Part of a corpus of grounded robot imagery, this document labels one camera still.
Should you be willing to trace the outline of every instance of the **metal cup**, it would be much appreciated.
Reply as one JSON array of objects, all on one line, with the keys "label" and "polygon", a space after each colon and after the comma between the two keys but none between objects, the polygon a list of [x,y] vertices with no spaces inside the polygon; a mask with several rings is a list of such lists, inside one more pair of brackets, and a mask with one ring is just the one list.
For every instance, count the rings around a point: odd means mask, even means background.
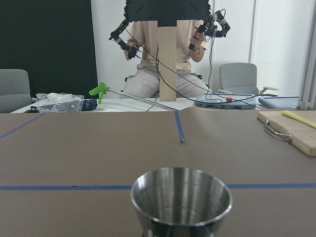
[{"label": "metal cup", "polygon": [[233,203],[222,181],[189,168],[140,176],[131,200],[144,237],[214,237]]}]

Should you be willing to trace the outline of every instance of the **green grabber handle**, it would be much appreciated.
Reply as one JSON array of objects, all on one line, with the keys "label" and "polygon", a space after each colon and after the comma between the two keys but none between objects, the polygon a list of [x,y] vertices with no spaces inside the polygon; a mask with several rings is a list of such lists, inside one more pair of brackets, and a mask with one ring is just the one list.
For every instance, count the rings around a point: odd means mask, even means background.
[{"label": "green grabber handle", "polygon": [[101,82],[98,87],[89,91],[89,95],[97,95],[99,94],[99,104],[102,102],[103,95],[109,91],[109,87],[105,85],[104,82]]}]

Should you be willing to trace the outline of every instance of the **clear plastic bag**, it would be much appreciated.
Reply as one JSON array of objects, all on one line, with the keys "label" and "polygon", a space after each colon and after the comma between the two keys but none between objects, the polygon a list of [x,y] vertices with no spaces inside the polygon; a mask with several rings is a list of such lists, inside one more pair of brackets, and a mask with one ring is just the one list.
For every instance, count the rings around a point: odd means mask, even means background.
[{"label": "clear plastic bag", "polygon": [[65,93],[36,94],[37,110],[40,113],[79,113],[83,104],[83,95]]}]

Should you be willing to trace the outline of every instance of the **wooden board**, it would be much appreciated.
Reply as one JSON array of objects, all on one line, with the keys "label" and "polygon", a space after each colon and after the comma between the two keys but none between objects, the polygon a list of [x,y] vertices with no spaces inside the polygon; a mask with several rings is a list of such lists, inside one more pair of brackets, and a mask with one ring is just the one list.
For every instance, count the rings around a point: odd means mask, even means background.
[{"label": "wooden board", "polygon": [[[158,27],[159,35],[159,61],[164,65],[159,65],[159,71],[163,80],[176,90],[176,27]],[[164,81],[160,79],[160,101],[176,101],[177,94]]]},{"label": "wooden board", "polygon": [[[309,120],[316,122],[316,111],[292,111],[293,113]],[[270,122],[270,127],[274,130],[291,135],[293,137],[292,144],[302,150],[309,156],[316,156],[316,129],[289,118],[282,114],[282,111],[264,111],[258,113],[258,119]]]}]

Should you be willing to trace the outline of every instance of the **cable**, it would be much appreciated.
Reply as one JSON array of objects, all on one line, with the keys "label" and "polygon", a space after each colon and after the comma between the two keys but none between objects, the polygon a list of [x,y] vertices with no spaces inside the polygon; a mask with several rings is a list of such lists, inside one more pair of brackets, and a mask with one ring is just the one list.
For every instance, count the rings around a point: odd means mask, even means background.
[{"label": "cable", "polygon": [[[138,43],[138,45],[141,46],[141,44],[138,42],[138,40],[137,40],[134,36],[132,36],[132,35],[130,34],[130,32],[129,32],[127,29],[125,29],[125,30],[126,30],[127,33]],[[210,76],[211,76],[211,72],[212,72],[211,52],[212,52],[212,49],[213,49],[214,41],[215,41],[215,33],[214,33],[214,36],[213,36],[213,42],[212,42],[212,45],[211,45],[211,51],[210,51],[210,56],[209,56],[211,70],[210,70],[210,74],[209,74],[209,77],[208,77],[208,84],[209,84],[209,80],[210,80]],[[170,69],[168,66],[166,66],[166,65],[164,65],[162,62],[160,62],[160,61],[158,60],[158,56],[154,57],[146,48],[144,48],[144,47],[142,47],[142,48],[143,48],[150,56],[152,56],[152,57],[156,60],[156,69],[157,69],[158,76],[161,77],[162,81],[163,81],[171,90],[173,90],[174,92],[176,92],[176,93],[177,93],[178,95],[180,95],[181,97],[186,98],[186,99],[191,100],[191,101],[194,101],[194,102],[198,102],[198,103],[200,102],[200,101],[197,101],[197,100],[188,98],[188,97],[182,95],[181,93],[179,93],[177,90],[173,89],[173,88],[163,79],[163,77],[162,77],[162,75],[161,75],[161,73],[160,73],[160,71],[159,71],[159,69],[158,69],[157,62],[158,62],[158,64],[162,64],[164,67],[166,67],[166,68],[169,69],[170,71],[172,71],[172,72],[174,72],[175,74],[177,74],[178,76],[182,77],[183,79],[185,79],[185,80],[188,81],[189,83],[195,85],[196,87],[199,87],[199,88],[205,90],[205,91],[207,92],[207,94],[210,93],[210,94],[213,94],[213,95],[217,95],[217,96],[219,96],[220,98],[224,98],[224,99],[227,98],[227,97],[221,96],[221,95],[219,95],[219,94],[217,94],[217,93],[214,93],[214,92],[210,91],[210,90],[209,90],[209,89],[210,89],[209,85],[207,85],[208,90],[206,90],[206,89],[204,89],[203,87],[200,87],[200,86],[194,84],[193,82],[189,81],[188,79],[186,79],[186,78],[183,77],[182,75],[178,74],[177,72],[173,71],[173,70]],[[241,101],[241,102],[243,102],[243,103],[245,103],[245,104],[248,104],[248,105],[250,105],[250,106],[253,106],[253,105],[251,105],[251,104],[249,104],[249,103],[246,103],[244,100],[251,99],[251,98],[254,98],[254,97],[256,97],[256,96],[257,96],[257,95],[252,96],[252,97],[250,97],[250,98],[245,98],[245,99],[242,99],[242,100],[234,100],[234,101],[232,101],[232,102]]]},{"label": "cable", "polygon": [[[158,50],[159,50],[159,45],[157,46],[157,55],[156,55],[156,58],[158,58]],[[159,65],[159,62],[156,60],[156,68],[158,70],[158,65]],[[158,77],[158,88],[160,87],[160,80],[159,80],[159,77]]]},{"label": "cable", "polygon": [[197,20],[193,20],[192,26],[193,26],[194,29],[197,29],[198,27],[194,26],[194,22],[195,22],[195,21],[197,21]]},{"label": "cable", "polygon": [[226,9],[222,9],[222,10],[220,10],[220,12],[222,12],[222,11],[224,11],[224,18],[225,18],[225,15],[226,15]]}]

